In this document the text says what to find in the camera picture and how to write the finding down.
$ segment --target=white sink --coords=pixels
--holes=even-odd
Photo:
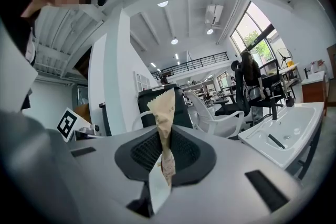
[[[266,118],[252,128],[239,133],[239,139],[271,161],[286,169],[301,153],[318,128],[323,114],[323,102],[296,103],[278,110],[278,119]],[[284,146],[273,141],[269,134]]]

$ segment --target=window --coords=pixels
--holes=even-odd
[[[232,37],[234,43],[236,44],[236,46],[238,47],[240,52],[242,52],[243,50],[246,49],[246,46],[245,46],[242,38],[240,37],[240,35],[237,33],[237,31],[234,31],[231,37]]]
[[[248,6],[246,12],[256,22],[261,31],[264,31],[266,27],[271,24],[265,14],[263,14],[262,11],[252,2]]]
[[[250,45],[261,34],[258,26],[246,13],[238,24],[237,31],[240,33],[246,46]]]
[[[275,58],[271,45],[274,45],[276,49],[285,46],[270,21],[252,2],[244,12],[231,38],[240,52],[245,49],[250,51],[259,66]]]

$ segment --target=railing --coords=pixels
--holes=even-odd
[[[152,76],[154,77],[154,79],[159,80],[163,77],[170,77],[170,76],[180,74],[183,72],[187,72],[190,70],[194,70],[200,67],[212,65],[214,63],[227,61],[228,59],[229,58],[225,51],[219,54],[210,55],[210,56],[199,58],[199,59],[192,60],[189,62],[184,62],[177,66],[172,66],[172,67],[162,69],[161,72],[157,71],[155,73],[152,73]]]

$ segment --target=black slot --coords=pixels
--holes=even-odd
[[[80,148],[78,150],[73,150],[71,151],[71,154],[73,155],[73,157],[78,157],[78,156],[82,156],[91,152],[96,151],[92,146],[91,147],[85,147],[85,148]]]
[[[288,202],[288,199],[261,171],[255,170],[245,175],[271,212],[278,210]]]
[[[282,147],[283,149],[285,149],[285,146],[282,145],[282,144],[279,142],[279,140],[277,140],[273,135],[269,134],[268,137],[271,138],[271,139],[274,141],[274,143],[276,143],[279,147]]]

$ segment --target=chair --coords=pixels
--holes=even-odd
[[[236,103],[223,104],[222,107],[216,111],[215,116],[231,115],[236,111],[243,111],[244,116],[247,116],[250,112],[250,105],[244,92],[243,72],[239,61],[234,61],[231,64],[231,69],[236,77]]]
[[[238,135],[244,118],[243,111],[236,111],[230,116],[212,116],[206,105],[193,91],[186,91],[185,95],[192,101],[197,110],[197,129],[200,129],[208,134],[214,134],[221,137],[232,137]]]
[[[272,60],[265,65],[260,67],[260,73],[263,81],[263,87],[264,87],[264,94],[265,99],[261,99],[261,97],[257,97],[255,99],[250,99],[249,105],[251,106],[257,106],[262,108],[269,108],[270,112],[269,114],[266,114],[261,119],[258,120],[258,122],[255,122],[253,119],[253,125],[255,123],[259,123],[264,118],[273,116],[273,119],[275,120],[277,118],[277,111],[276,107],[280,106],[283,107],[283,104],[277,104],[278,101],[281,101],[282,98],[286,98],[285,93],[282,89],[281,85],[281,77],[279,74],[279,67],[278,67],[278,60]],[[255,86],[248,90],[248,94],[250,94],[251,90],[259,88],[259,86]],[[271,95],[268,96],[266,88],[269,88]]]

